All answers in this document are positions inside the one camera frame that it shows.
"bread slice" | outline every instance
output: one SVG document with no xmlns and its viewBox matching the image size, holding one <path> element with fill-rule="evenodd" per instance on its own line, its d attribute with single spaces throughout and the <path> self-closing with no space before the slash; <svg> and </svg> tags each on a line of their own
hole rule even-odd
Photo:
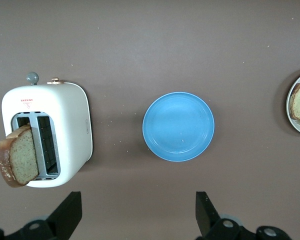
<svg viewBox="0 0 300 240">
<path fill-rule="evenodd" d="M 22 187 L 39 175 L 30 125 L 24 125 L 0 141 L 0 170 L 6 183 Z"/>
<path fill-rule="evenodd" d="M 300 83 L 296 84 L 290 100 L 290 117 L 300 121 Z"/>
</svg>

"blue plate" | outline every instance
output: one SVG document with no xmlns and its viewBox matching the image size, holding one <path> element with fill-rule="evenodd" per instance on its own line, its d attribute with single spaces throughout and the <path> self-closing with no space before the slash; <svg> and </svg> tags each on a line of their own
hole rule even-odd
<svg viewBox="0 0 300 240">
<path fill-rule="evenodd" d="M 200 155 L 210 144 L 214 130 L 214 116 L 208 105 L 187 92 L 172 92 L 158 98 L 146 111 L 142 124 L 149 149 L 172 162 Z"/>
</svg>

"toaster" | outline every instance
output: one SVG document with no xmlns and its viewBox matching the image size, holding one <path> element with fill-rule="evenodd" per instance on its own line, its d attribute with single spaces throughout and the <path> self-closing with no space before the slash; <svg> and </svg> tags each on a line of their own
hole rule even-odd
<svg viewBox="0 0 300 240">
<path fill-rule="evenodd" d="M 5 135 L 30 124 L 39 175 L 27 186 L 56 187 L 68 182 L 90 159 L 93 138 L 88 98 L 77 84 L 53 78 L 8 91 L 2 99 Z"/>
</svg>

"toaster label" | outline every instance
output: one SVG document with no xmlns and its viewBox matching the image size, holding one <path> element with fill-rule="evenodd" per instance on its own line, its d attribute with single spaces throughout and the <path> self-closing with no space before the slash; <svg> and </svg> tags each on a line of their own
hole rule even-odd
<svg viewBox="0 0 300 240">
<path fill-rule="evenodd" d="M 27 109 L 30 109 L 33 99 L 21 99 L 21 102 Z"/>
</svg>

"brown table surface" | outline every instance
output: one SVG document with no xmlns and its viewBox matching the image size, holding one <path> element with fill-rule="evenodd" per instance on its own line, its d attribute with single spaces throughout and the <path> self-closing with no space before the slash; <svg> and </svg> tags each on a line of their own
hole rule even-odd
<svg viewBox="0 0 300 240">
<path fill-rule="evenodd" d="M 0 140 L 2 97 L 31 71 L 85 89 L 94 153 L 59 187 L 10 188 L 0 174 L 7 234 L 81 191 L 71 239 L 192 240 L 206 191 L 248 230 L 300 240 L 300 133 L 285 112 L 300 76 L 300 0 L 2 0 Z M 215 132 L 200 156 L 169 162 L 148 149 L 142 121 L 179 91 L 207 102 Z"/>
</svg>

